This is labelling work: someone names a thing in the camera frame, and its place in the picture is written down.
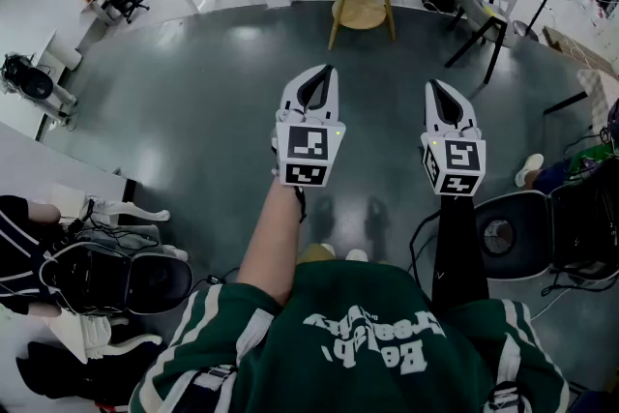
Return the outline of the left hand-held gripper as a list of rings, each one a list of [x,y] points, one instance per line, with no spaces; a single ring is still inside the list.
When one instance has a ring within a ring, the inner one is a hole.
[[[306,114],[339,116],[339,74],[334,66],[311,67],[290,80],[281,96],[273,145],[285,186],[326,186],[346,127]]]

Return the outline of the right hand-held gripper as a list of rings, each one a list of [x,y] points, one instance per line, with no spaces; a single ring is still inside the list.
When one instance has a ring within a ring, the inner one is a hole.
[[[422,164],[433,192],[472,197],[486,175],[486,142],[471,102],[431,79],[425,86],[425,124]]]

